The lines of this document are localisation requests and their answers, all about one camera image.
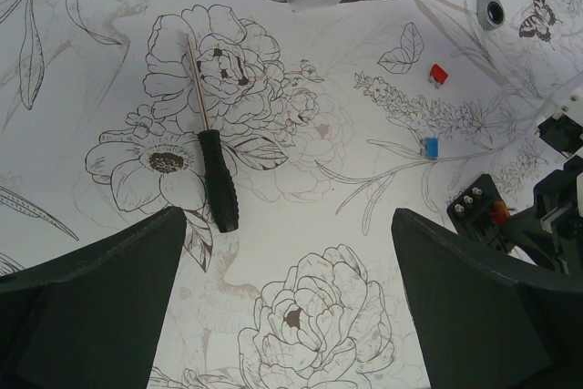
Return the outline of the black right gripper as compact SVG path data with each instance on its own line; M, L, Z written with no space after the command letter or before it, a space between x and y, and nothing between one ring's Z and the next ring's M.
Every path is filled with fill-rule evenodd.
M502 236L545 269L568 273L582 269L582 126L562 116L549 118L538 136L567 161L534 188L534 209L513 215Z

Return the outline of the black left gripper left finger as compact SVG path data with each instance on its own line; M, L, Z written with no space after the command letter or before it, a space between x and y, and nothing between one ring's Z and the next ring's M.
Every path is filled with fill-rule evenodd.
M144 388L186 218L152 216L1 279L4 388Z

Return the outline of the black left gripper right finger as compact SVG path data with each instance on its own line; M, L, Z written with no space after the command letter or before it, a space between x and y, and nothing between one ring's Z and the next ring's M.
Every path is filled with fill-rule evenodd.
M395 211L394 249L433 388L579 388L582 281Z

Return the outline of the orange blade fuse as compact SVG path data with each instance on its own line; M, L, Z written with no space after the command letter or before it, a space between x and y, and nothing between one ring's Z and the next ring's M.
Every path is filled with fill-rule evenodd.
M508 216L510 216L509 210L507 208L506 203L503 200L496 200L493 202L492 204L492 213L494 211L501 211L506 213Z

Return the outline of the black fuse box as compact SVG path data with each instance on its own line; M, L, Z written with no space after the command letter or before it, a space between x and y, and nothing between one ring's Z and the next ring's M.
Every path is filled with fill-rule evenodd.
M492 219L492 204L502 200L489 174L482 174L448 205L446 212L456 232L490 249L510 253L514 245Z

